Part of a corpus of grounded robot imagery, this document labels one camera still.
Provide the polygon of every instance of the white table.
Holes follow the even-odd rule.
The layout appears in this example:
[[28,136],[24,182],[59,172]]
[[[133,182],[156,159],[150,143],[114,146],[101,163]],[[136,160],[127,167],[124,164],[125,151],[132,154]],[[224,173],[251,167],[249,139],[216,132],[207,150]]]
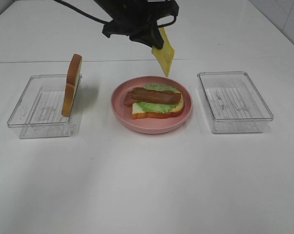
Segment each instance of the white table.
[[[0,234],[294,234],[294,59],[175,60],[170,78],[189,89],[194,111],[155,136],[123,127],[110,95],[127,79],[162,75],[157,62],[84,62],[78,135],[19,140],[6,121],[29,77],[68,65],[0,64]],[[196,74],[235,70],[275,115],[262,134],[207,127]]]
[[[91,15],[111,18],[92,0],[68,0]],[[175,59],[294,57],[294,46],[247,0],[181,0],[166,28]],[[127,37],[106,38],[102,24],[51,0],[20,0],[0,16],[0,62],[155,59]]]

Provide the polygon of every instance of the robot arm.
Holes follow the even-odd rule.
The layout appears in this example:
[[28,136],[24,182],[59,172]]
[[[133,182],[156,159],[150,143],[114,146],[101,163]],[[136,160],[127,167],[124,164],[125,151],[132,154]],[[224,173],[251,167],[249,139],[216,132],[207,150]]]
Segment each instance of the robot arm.
[[[112,21],[105,22],[66,2],[54,1],[103,23],[103,34],[108,38],[112,34],[126,35],[129,36],[131,41],[143,43],[150,47],[155,46],[158,49],[162,49],[164,43],[159,27],[173,24],[179,11],[175,0],[94,0],[112,18]],[[174,20],[167,24],[158,25],[157,20],[166,16],[173,16]]]

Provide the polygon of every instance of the transparent tray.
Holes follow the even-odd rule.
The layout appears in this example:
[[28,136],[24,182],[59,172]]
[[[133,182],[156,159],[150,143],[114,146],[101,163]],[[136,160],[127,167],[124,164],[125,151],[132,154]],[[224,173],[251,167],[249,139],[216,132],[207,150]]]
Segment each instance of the transparent tray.
[[246,72],[203,72],[198,78],[213,133],[259,133],[273,120]]
[[69,117],[61,114],[66,74],[31,76],[7,126],[18,137],[66,137],[78,131],[81,113],[79,112],[80,75],[72,112]]

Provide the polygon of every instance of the yellow cheese slice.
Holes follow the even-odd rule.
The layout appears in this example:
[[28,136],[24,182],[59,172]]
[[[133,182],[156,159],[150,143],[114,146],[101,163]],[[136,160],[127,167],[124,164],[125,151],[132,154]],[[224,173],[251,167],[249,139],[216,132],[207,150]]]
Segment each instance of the yellow cheese slice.
[[162,39],[164,40],[163,47],[161,50],[159,50],[155,46],[153,46],[151,49],[151,53],[158,60],[163,72],[165,73],[165,76],[168,77],[175,51],[168,41],[164,27],[160,28],[159,31]]

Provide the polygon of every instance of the toast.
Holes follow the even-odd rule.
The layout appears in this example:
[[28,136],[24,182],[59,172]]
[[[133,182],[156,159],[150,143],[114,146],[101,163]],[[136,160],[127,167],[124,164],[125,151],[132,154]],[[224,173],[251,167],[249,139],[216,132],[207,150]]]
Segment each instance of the toast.
[[75,92],[79,83],[81,65],[82,57],[74,54],[67,72],[64,103],[61,111],[63,116],[68,117],[71,113]]
[[[174,89],[174,92],[181,93],[177,89]],[[151,117],[151,118],[177,117],[183,112],[183,109],[184,109],[183,95],[181,95],[181,99],[179,103],[175,105],[135,102],[132,104],[132,119],[147,118],[147,117]]]

